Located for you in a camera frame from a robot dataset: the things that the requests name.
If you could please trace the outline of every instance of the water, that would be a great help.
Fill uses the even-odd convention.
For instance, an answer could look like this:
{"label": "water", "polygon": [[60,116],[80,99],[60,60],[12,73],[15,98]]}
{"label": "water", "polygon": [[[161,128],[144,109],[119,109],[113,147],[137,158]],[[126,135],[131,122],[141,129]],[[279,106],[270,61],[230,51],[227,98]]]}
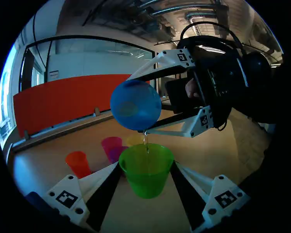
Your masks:
{"label": "water", "polygon": [[144,138],[143,138],[143,144],[146,146],[147,154],[149,153],[149,146],[148,146],[148,136],[147,136],[147,131],[144,131]]}

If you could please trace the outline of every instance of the human hand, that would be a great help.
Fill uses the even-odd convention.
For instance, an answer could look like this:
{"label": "human hand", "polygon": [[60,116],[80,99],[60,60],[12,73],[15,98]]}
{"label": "human hand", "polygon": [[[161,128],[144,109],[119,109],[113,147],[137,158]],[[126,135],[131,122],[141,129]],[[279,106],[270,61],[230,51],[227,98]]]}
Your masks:
{"label": "human hand", "polygon": [[185,85],[185,91],[189,98],[199,97],[197,93],[197,83],[193,78]]}

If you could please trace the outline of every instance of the beige floor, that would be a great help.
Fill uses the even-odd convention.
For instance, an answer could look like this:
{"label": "beige floor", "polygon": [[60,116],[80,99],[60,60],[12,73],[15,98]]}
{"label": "beige floor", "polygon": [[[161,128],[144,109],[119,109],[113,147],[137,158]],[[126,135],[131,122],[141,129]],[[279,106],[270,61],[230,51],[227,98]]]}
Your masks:
{"label": "beige floor", "polygon": [[[161,118],[170,115],[170,111],[162,111]],[[30,191],[43,195],[72,173],[64,161],[68,153],[85,152],[91,169],[100,170],[109,165],[101,140],[118,136],[125,141],[132,134],[137,135],[112,119],[22,151],[14,161],[16,184],[24,195]],[[235,183],[260,166],[268,141],[264,131],[235,110],[222,132],[210,129],[195,138],[149,135],[149,143],[168,147],[182,165],[208,177],[225,174]],[[189,232],[172,178],[168,178],[163,193],[151,200],[138,198],[121,178],[102,232]]]}

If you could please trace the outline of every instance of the ceiling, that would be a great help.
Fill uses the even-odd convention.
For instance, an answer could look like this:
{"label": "ceiling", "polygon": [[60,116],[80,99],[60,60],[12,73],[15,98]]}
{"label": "ceiling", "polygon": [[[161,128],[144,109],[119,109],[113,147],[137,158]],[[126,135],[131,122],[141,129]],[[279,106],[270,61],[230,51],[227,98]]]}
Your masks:
{"label": "ceiling", "polygon": [[[101,25],[119,29],[153,44],[178,40],[191,22],[212,21],[229,27],[241,42],[264,51],[271,63],[282,59],[271,31],[244,0],[66,0],[57,28],[68,19],[80,27]],[[232,40],[225,30],[210,24],[200,24],[185,33],[185,37],[195,35]]]}

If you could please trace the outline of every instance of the orange wall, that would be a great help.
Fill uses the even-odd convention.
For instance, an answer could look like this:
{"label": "orange wall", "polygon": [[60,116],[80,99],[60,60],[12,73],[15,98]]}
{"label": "orange wall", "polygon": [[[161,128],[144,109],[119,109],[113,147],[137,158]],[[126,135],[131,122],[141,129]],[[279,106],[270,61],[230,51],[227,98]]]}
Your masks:
{"label": "orange wall", "polygon": [[110,109],[111,94],[130,74],[90,75],[47,82],[14,96],[19,135]]}

